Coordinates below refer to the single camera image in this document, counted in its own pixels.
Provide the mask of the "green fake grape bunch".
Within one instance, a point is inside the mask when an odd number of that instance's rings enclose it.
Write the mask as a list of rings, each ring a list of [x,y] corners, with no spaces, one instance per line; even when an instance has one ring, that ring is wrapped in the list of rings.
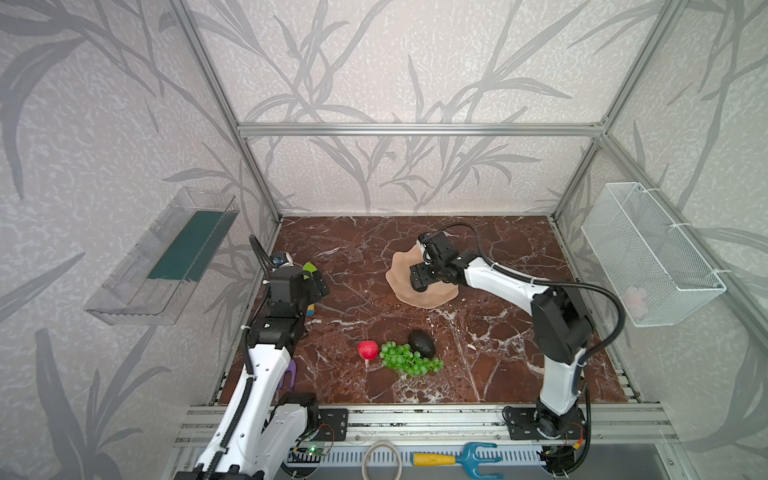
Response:
[[[442,360],[426,358],[420,352],[412,350],[410,345],[399,345],[392,341],[381,346],[379,359],[384,367],[406,376],[438,373],[444,367]]]

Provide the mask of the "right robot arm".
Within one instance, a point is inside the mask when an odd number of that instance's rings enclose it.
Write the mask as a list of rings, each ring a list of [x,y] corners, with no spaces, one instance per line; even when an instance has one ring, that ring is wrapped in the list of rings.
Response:
[[[493,294],[522,309],[532,319],[534,341],[544,355],[544,379],[537,398],[540,428],[570,424],[578,409],[579,381],[592,357],[622,333],[627,312],[612,291],[589,283],[532,277],[494,262],[481,247],[461,252],[440,229],[418,237],[422,262],[410,268],[413,289],[423,293],[435,283],[463,285]],[[616,325],[599,343],[593,335],[583,291],[605,297],[615,307]]]

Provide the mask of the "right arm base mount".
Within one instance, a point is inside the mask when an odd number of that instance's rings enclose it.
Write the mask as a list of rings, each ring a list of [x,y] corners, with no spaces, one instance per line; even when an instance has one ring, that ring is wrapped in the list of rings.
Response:
[[[511,440],[575,441],[584,436],[584,412],[573,406],[564,415],[556,415],[546,407],[513,407],[502,409],[502,420]]]

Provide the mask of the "red fake strawberry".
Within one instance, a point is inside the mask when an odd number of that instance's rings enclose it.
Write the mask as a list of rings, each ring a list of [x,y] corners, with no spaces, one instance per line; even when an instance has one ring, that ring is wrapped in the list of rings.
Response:
[[[358,354],[366,362],[375,360],[380,354],[379,345],[372,340],[365,340],[357,346]]]

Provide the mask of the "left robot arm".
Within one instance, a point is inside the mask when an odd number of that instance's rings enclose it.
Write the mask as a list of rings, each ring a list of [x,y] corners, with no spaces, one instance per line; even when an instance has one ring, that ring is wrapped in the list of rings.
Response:
[[[272,479],[289,448],[320,428],[313,393],[288,392],[272,403],[305,336],[309,307],[328,294],[322,272],[310,263],[272,271],[242,327],[243,368],[230,404],[194,465],[176,479]]]

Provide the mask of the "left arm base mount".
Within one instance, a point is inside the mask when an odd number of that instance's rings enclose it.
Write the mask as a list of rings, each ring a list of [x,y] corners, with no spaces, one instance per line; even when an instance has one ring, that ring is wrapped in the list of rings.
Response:
[[[311,432],[306,441],[337,442],[345,441],[349,426],[347,408],[321,408],[318,428]]]

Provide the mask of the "dark avocado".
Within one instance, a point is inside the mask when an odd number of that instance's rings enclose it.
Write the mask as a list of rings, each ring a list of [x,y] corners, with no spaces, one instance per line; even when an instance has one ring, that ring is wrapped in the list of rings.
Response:
[[[423,330],[413,330],[409,333],[408,344],[422,358],[432,359],[436,356],[436,344],[432,337]]]

